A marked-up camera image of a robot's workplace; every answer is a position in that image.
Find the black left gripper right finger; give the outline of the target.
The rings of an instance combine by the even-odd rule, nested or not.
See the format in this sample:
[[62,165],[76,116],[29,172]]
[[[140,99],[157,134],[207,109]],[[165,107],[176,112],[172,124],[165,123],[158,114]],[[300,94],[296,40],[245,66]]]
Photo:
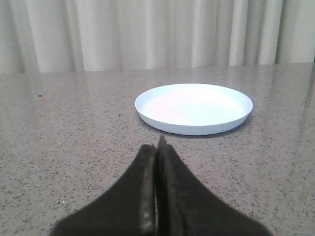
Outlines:
[[151,236],[156,231],[156,147],[140,145],[115,183],[98,199],[98,235]]

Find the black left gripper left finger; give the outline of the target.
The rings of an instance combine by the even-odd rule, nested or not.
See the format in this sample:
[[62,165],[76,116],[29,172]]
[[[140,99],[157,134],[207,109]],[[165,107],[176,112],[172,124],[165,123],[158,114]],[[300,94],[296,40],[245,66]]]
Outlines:
[[156,148],[142,145],[136,158],[103,195],[61,220],[53,236],[153,236]]

